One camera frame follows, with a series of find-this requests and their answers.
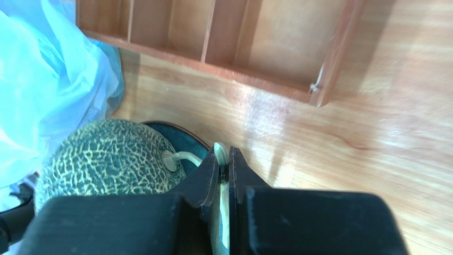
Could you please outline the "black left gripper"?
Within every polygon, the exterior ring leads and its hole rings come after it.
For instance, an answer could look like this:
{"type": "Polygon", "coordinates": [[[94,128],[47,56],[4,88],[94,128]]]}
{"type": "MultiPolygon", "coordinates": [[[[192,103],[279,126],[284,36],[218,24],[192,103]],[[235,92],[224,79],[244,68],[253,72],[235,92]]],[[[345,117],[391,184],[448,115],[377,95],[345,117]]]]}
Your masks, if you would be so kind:
{"type": "Polygon", "coordinates": [[[35,216],[33,189],[27,184],[20,184],[18,191],[10,195],[19,199],[20,204],[12,209],[1,212],[1,253],[20,242],[24,233],[35,216]]]}

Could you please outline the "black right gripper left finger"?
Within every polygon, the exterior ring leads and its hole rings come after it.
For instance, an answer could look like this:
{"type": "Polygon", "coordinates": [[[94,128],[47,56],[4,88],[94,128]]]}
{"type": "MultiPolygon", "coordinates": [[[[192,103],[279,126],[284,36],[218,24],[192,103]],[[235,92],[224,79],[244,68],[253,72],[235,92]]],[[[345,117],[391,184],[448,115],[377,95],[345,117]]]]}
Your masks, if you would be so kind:
{"type": "Polygon", "coordinates": [[[219,188],[210,150],[167,193],[52,198],[18,254],[220,254],[219,188]]]}

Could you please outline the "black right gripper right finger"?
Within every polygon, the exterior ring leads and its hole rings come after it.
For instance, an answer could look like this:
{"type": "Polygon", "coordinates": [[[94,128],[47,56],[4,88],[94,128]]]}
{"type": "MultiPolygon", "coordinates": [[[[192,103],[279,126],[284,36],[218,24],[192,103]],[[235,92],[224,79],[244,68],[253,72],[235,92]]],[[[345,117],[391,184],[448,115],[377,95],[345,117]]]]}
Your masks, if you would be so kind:
{"type": "Polygon", "coordinates": [[[231,254],[408,254],[377,195],[272,188],[236,147],[228,177],[231,254]]]}

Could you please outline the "netted green melon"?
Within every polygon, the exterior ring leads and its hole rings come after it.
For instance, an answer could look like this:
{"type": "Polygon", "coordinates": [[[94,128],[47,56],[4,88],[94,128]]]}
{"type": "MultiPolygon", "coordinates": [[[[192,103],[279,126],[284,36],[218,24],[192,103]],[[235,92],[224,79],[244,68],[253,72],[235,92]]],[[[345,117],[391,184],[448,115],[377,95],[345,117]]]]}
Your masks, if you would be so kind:
{"type": "MultiPolygon", "coordinates": [[[[218,142],[210,150],[220,170],[220,254],[228,254],[229,216],[221,183],[228,151],[218,142]]],[[[35,216],[56,197],[167,193],[202,161],[190,152],[176,152],[167,138],[142,123],[115,119],[93,122],[65,139],[44,167],[35,188],[35,216]]]]}

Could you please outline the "light blue cartoon plastic bag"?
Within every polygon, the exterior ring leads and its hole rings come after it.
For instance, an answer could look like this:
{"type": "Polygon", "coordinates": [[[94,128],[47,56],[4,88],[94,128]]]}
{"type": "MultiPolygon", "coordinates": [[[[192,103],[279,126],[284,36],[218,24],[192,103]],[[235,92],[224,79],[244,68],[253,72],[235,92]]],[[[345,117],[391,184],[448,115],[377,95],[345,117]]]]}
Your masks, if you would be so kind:
{"type": "Polygon", "coordinates": [[[60,143],[124,93],[117,47],[87,38],[74,1],[1,1],[1,211],[60,143]]]}

